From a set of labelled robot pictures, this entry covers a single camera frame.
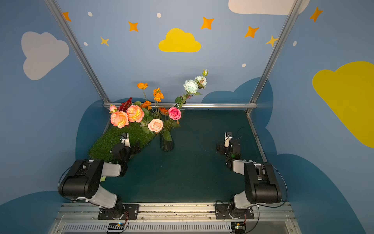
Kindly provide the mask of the pale blue white flower stem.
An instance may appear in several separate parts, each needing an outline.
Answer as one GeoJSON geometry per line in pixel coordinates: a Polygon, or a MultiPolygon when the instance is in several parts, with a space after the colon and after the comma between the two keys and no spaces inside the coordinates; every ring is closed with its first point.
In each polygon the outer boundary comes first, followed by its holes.
{"type": "Polygon", "coordinates": [[[194,96],[199,96],[201,93],[199,92],[200,89],[205,89],[207,86],[207,76],[209,71],[204,69],[200,76],[196,76],[193,80],[186,80],[183,84],[183,88],[185,93],[182,96],[178,96],[175,99],[175,107],[181,109],[181,107],[187,103],[188,99],[191,99],[194,96]]]}

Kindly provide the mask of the magenta rose stem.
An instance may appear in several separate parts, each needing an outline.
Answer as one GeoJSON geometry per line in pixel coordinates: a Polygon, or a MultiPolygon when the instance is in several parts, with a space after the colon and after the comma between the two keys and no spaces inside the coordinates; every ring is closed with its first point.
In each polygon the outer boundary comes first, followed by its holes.
{"type": "Polygon", "coordinates": [[[179,120],[181,119],[182,117],[182,114],[181,114],[181,111],[180,109],[178,109],[177,107],[171,107],[169,110],[168,110],[168,116],[169,116],[169,122],[170,122],[170,125],[173,127],[173,128],[177,128],[180,126],[179,124],[179,120]]]}

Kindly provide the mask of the aluminium frame left post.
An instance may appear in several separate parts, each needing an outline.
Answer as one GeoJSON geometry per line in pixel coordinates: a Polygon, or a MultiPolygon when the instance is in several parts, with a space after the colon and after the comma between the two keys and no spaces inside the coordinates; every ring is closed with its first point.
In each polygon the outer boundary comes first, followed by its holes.
{"type": "Polygon", "coordinates": [[[75,54],[77,55],[82,67],[84,68],[85,72],[87,73],[89,79],[91,80],[93,86],[95,87],[96,91],[98,92],[101,99],[106,102],[111,102],[108,95],[106,94],[102,84],[99,81],[96,73],[94,72],[92,66],[89,63],[86,55],[83,52],[82,47],[80,46],[78,39],[76,38],[73,30],[68,24],[68,21],[63,15],[63,12],[58,5],[57,1],[52,0],[45,0],[44,1],[50,10],[51,14],[53,15],[54,19],[56,20],[57,24],[59,25],[60,29],[64,33],[66,39],[68,40],[69,44],[73,48],[75,54]]]}

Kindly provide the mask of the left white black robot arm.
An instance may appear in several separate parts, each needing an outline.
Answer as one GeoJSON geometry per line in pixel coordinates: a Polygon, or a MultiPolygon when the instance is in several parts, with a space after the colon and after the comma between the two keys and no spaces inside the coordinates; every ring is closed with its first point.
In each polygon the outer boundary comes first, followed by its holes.
{"type": "Polygon", "coordinates": [[[112,149],[115,163],[104,160],[76,160],[58,183],[62,197],[84,200],[99,207],[99,220],[135,220],[139,205],[125,205],[119,195],[109,192],[100,183],[103,177],[123,177],[131,155],[140,152],[140,143],[116,144],[112,149]]]}

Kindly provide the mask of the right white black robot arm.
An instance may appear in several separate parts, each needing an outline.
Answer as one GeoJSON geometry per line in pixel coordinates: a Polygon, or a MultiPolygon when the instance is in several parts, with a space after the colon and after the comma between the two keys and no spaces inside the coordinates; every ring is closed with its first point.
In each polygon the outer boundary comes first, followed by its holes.
{"type": "Polygon", "coordinates": [[[241,159],[240,149],[240,144],[230,139],[216,145],[216,151],[225,156],[228,169],[244,177],[244,190],[241,193],[233,195],[228,203],[215,203],[215,217],[218,220],[254,219],[255,206],[279,208],[285,204],[275,168],[268,162],[241,159]]]}

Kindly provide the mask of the orange gerbera flower stem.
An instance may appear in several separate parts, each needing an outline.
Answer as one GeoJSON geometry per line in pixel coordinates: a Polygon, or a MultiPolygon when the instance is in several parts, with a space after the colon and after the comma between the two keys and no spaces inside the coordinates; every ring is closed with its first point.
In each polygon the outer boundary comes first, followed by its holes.
{"type": "Polygon", "coordinates": [[[159,111],[162,115],[164,116],[168,116],[168,109],[164,108],[164,107],[159,107],[159,111]]]}

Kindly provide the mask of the aluminium frame right post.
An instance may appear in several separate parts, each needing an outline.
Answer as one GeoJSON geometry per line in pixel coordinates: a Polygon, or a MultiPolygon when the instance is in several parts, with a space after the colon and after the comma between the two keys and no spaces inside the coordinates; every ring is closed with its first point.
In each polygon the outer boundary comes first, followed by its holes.
{"type": "Polygon", "coordinates": [[[281,29],[281,32],[279,34],[279,39],[276,42],[276,45],[274,46],[274,49],[272,50],[272,53],[270,55],[270,58],[266,64],[266,67],[264,69],[264,72],[262,76],[260,77],[260,80],[253,92],[253,95],[250,99],[249,105],[255,106],[257,104],[257,100],[260,97],[260,94],[272,72],[272,69],[274,65],[276,64],[276,61],[282,51],[282,48],[284,47],[287,38],[293,28],[293,25],[295,24],[297,17],[299,15],[299,9],[301,8],[303,1],[302,0],[296,0],[294,1],[293,5],[291,6],[290,12],[286,18],[286,21],[281,29]]]}

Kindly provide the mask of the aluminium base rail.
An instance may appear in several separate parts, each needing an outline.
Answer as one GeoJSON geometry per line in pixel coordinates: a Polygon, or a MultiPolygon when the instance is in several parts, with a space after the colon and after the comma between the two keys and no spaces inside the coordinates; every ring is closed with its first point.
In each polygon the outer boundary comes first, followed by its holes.
{"type": "Polygon", "coordinates": [[[100,220],[88,203],[64,203],[51,234],[300,234],[290,204],[253,206],[234,219],[221,202],[126,203],[122,220],[100,220]]]}

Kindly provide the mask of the dark red flower stem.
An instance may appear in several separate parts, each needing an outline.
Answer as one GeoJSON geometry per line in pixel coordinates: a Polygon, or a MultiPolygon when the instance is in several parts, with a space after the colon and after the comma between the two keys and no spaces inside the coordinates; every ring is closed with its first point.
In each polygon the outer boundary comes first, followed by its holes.
{"type": "Polygon", "coordinates": [[[121,103],[118,107],[119,111],[127,112],[128,108],[132,106],[132,97],[130,97],[125,103],[121,103]]]}

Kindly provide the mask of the peach pink rose stem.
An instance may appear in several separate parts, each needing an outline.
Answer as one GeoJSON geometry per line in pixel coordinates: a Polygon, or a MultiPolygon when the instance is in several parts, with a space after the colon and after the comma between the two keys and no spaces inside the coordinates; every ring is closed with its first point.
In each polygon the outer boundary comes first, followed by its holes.
{"type": "Polygon", "coordinates": [[[160,119],[152,119],[147,126],[150,131],[159,133],[163,130],[164,123],[160,119]]]}

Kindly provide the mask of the aluminium frame post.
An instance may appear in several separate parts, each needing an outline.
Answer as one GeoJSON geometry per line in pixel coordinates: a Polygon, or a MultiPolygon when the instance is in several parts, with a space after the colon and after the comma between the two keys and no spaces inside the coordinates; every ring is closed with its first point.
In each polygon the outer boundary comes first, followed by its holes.
{"type": "Polygon", "coordinates": [[[266,67],[264,69],[264,72],[262,76],[260,77],[260,80],[253,92],[253,95],[250,99],[249,105],[255,106],[257,104],[257,100],[260,97],[260,94],[272,72],[272,69],[274,65],[276,64],[276,61],[282,51],[282,48],[284,47],[287,38],[293,28],[293,25],[295,24],[297,17],[299,15],[299,9],[301,8],[303,1],[302,0],[296,0],[294,1],[293,5],[291,6],[290,12],[286,18],[286,21],[281,29],[281,32],[279,34],[279,39],[276,42],[276,45],[274,46],[274,49],[272,50],[272,53],[270,55],[270,58],[266,64],[266,67]]]}
{"type": "Polygon", "coordinates": [[[101,99],[106,102],[111,102],[108,95],[106,94],[102,84],[99,81],[96,73],[94,72],[92,66],[89,63],[86,55],[83,52],[82,47],[80,46],[78,39],[76,38],[73,30],[68,24],[68,21],[63,15],[63,12],[58,5],[57,1],[52,0],[45,0],[44,1],[50,10],[51,14],[53,15],[54,19],[56,20],[57,24],[59,25],[60,29],[64,33],[66,39],[68,40],[69,44],[73,48],[75,54],[77,55],[82,67],[84,68],[85,72],[87,73],[89,79],[91,80],[93,86],[95,87],[96,91],[98,92],[101,99]]]}

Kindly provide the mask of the green artificial grass mat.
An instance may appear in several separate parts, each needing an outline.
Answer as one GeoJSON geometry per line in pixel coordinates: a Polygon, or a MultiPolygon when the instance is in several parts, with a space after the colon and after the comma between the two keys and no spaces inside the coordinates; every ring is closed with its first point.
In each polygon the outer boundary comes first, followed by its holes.
{"type": "Polygon", "coordinates": [[[110,126],[91,147],[88,155],[91,159],[104,160],[105,162],[114,162],[113,154],[111,151],[116,144],[121,142],[121,135],[124,133],[129,134],[130,145],[133,147],[137,143],[143,149],[155,137],[152,133],[146,133],[140,127],[139,123],[130,123],[124,128],[110,126]]]}

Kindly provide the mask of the orange poppy flower stem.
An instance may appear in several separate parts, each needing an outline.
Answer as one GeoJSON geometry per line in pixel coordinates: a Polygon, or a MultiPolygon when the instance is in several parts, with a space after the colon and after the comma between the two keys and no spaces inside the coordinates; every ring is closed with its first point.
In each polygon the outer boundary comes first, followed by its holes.
{"type": "Polygon", "coordinates": [[[154,89],[153,91],[153,100],[155,107],[151,107],[151,101],[147,98],[145,90],[148,88],[147,83],[138,83],[137,88],[143,91],[145,101],[140,105],[140,107],[147,109],[149,112],[153,112],[155,118],[161,117],[161,112],[159,110],[159,103],[164,99],[164,95],[161,92],[160,88],[154,89]]]}

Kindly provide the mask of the dark glass vase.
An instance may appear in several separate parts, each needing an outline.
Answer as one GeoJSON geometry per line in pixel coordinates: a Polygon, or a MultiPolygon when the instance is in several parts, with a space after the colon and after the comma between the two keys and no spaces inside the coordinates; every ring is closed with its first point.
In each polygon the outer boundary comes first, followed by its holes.
{"type": "Polygon", "coordinates": [[[170,131],[166,131],[160,136],[160,148],[164,152],[174,149],[174,141],[170,131]]]}

